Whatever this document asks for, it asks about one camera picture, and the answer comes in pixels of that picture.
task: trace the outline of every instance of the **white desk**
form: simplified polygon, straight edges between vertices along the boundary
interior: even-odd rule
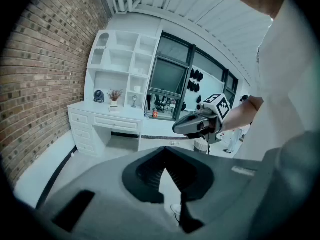
[[[101,157],[111,139],[112,130],[139,134],[139,146],[144,123],[142,110],[122,108],[109,112],[109,105],[82,101],[68,106],[69,121],[79,152]]]

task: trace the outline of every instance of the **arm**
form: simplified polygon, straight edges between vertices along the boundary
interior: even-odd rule
[[[262,98],[250,96],[243,104],[231,110],[220,132],[251,124],[263,103]]]

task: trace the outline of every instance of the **white shirt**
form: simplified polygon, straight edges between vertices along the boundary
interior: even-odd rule
[[[234,158],[261,161],[268,150],[318,129],[316,40],[303,13],[285,0],[257,54],[256,85],[250,94],[264,103]]]

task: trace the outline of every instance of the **person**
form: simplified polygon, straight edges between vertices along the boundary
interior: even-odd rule
[[[234,158],[261,161],[268,150],[319,129],[320,53],[308,21],[293,0],[240,1],[269,15],[272,25],[257,49],[249,98],[231,110],[217,130],[252,123]]]
[[[247,99],[249,98],[248,95],[244,95],[242,96],[242,98],[240,99],[240,102],[243,103],[245,102]],[[234,131],[234,134],[230,140],[229,146],[227,149],[224,149],[223,152],[227,153],[227,154],[231,154],[233,152],[235,152],[235,148],[236,148],[236,144],[238,143],[239,139],[243,136],[246,135],[247,132],[249,131],[250,125],[246,125],[243,127],[240,127],[238,129],[236,129]]]

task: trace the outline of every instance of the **white shelving unit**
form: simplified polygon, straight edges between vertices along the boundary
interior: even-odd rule
[[[94,92],[104,93],[109,104],[110,89],[122,90],[118,101],[125,110],[143,113],[152,66],[159,39],[133,32],[100,30],[87,64],[84,100],[93,101]],[[135,108],[133,97],[136,96]]]

